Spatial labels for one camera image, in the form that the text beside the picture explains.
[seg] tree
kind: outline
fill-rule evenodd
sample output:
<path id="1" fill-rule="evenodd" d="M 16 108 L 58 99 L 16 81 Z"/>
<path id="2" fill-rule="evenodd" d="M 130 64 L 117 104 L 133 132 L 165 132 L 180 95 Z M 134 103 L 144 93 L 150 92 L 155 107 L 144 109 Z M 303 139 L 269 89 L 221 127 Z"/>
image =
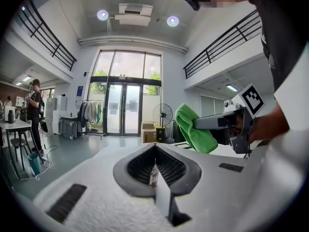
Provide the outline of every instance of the tree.
<path id="1" fill-rule="evenodd" d="M 152 80 L 160 80 L 160 73 L 154 72 L 150 79 Z M 157 86 L 146 86 L 146 89 L 148 90 L 147 95 L 159 95 L 159 87 Z"/>
<path id="2" fill-rule="evenodd" d="M 107 73 L 103 70 L 100 70 L 96 72 L 93 76 L 107 76 Z M 92 83 L 91 85 L 92 94 L 105 94 L 105 92 L 106 92 L 106 84 Z"/>

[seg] railing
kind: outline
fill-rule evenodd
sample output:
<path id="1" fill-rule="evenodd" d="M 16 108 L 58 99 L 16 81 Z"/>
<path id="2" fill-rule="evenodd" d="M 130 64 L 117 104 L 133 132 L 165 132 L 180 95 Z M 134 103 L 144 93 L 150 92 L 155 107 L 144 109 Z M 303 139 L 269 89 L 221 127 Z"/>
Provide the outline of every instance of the railing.
<path id="1" fill-rule="evenodd" d="M 186 79 L 231 50 L 261 33 L 260 15 L 255 10 L 232 26 L 184 67 Z"/>
<path id="2" fill-rule="evenodd" d="M 56 57 L 71 71 L 76 59 L 50 30 L 32 0 L 25 2 L 15 19 L 31 38 L 34 36 L 47 48 L 53 58 Z"/>

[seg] ceiling light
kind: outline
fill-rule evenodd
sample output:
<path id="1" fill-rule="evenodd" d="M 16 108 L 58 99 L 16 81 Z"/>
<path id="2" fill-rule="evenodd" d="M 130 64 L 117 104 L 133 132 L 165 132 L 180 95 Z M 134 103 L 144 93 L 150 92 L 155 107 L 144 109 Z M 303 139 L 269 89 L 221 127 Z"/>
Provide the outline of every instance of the ceiling light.
<path id="1" fill-rule="evenodd" d="M 29 79 L 31 79 L 31 76 L 26 76 L 26 77 L 23 79 L 23 81 L 25 82 L 25 81 L 28 81 Z"/>
<path id="2" fill-rule="evenodd" d="M 170 27 L 175 27 L 179 24 L 179 19 L 176 16 L 170 16 L 168 18 L 168 25 Z"/>
<path id="3" fill-rule="evenodd" d="M 227 85 L 227 88 L 229 88 L 230 90 L 234 91 L 234 92 L 238 92 L 238 90 L 236 88 L 234 88 L 232 85 Z"/>
<path id="4" fill-rule="evenodd" d="M 100 10 L 98 13 L 97 13 L 97 17 L 99 20 L 101 21 L 105 21 L 108 19 L 108 13 L 106 10 Z"/>

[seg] green cloth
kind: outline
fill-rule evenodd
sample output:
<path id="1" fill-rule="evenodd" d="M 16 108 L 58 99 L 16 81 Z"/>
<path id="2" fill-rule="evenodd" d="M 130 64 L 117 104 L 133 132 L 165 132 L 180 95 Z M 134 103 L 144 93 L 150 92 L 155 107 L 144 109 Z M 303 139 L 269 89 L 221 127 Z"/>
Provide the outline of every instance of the green cloth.
<path id="1" fill-rule="evenodd" d="M 175 119 L 186 141 L 197 152 L 209 154 L 217 148 L 218 143 L 209 130 L 193 128 L 193 121 L 197 118 L 196 112 L 185 103 L 176 110 Z"/>
<path id="2" fill-rule="evenodd" d="M 97 123 L 99 123 L 100 120 L 101 120 L 101 113 L 102 113 L 101 103 L 99 102 L 99 104 L 98 104 L 98 113 L 97 113 Z"/>

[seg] bottle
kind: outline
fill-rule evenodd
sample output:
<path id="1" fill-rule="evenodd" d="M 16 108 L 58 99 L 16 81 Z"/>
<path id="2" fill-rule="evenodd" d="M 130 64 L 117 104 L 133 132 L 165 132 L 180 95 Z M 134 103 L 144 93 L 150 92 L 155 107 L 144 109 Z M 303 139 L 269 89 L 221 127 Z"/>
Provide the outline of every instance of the bottle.
<path id="1" fill-rule="evenodd" d="M 8 120 L 9 120 L 9 124 L 13 124 L 13 123 L 14 123 L 14 114 L 13 114 L 13 110 L 10 110 L 10 111 L 9 111 Z"/>

